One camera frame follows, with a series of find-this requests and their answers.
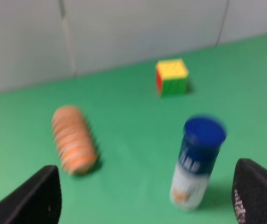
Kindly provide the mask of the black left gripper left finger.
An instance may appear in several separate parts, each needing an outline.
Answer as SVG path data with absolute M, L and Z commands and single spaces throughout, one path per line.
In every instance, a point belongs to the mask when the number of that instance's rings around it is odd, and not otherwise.
M 61 211 L 59 170 L 46 165 L 0 201 L 0 224 L 57 224 Z

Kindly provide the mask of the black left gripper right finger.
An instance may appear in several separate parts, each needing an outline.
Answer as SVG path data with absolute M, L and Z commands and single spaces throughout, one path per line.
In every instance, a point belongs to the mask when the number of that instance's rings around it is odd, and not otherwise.
M 267 224 L 267 169 L 255 161 L 237 161 L 232 204 L 239 224 Z

